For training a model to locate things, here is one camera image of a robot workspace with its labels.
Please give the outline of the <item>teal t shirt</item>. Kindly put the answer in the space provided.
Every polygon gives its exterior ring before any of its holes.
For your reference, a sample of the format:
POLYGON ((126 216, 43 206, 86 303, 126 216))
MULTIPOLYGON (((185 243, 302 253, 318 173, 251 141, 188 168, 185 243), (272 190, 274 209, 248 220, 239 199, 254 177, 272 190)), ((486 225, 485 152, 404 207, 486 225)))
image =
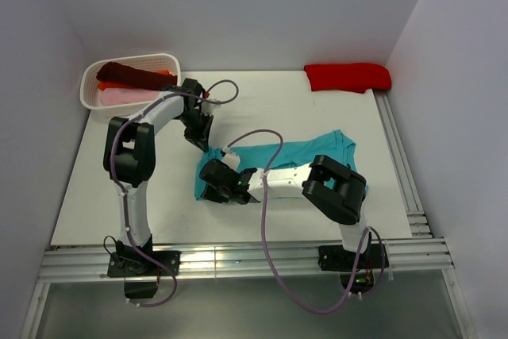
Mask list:
MULTIPOLYGON (((264 168, 271 159, 279 143, 251 146, 234 146, 233 152, 240 157, 238 170, 245 168, 264 168)), ((271 168, 292 168, 308 164, 317 155, 327 155, 335 161, 356 171, 355 155, 356 143, 344 135, 339 129, 323 134, 308 141, 288 141, 271 164, 271 168)), ((212 159, 221 160, 223 155, 220 148, 211 148, 202 154, 198 162, 194 179, 194 198, 203 200, 202 194, 206 183, 199 178, 205 164, 212 159)))

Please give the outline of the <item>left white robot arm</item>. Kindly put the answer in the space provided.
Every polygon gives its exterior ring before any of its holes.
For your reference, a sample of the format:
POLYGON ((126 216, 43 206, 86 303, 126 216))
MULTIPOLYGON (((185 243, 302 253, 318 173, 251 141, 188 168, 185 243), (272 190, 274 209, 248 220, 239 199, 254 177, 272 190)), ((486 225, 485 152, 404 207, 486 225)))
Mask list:
POLYGON ((214 108, 223 101, 210 97, 195 79, 169 86, 141 111, 113 117, 106 136, 103 167, 114 182, 121 207, 117 256, 137 275, 153 269, 152 233, 148 226, 147 188, 156 168, 156 134, 171 121, 184 126, 184 138, 209 151, 214 108))

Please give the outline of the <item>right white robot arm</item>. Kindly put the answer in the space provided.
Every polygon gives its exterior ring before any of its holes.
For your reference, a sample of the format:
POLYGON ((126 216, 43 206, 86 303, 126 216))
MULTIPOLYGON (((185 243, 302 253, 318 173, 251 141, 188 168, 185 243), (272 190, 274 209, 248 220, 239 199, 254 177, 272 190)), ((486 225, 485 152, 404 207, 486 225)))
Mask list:
POLYGON ((237 171, 230 160, 209 160, 199 172, 205 182, 202 198, 239 205, 269 200, 306 199, 339 225, 344 260, 354 268, 371 257, 371 234, 361 214, 367 194, 366 179, 329 156, 317 155, 294 168, 237 171))

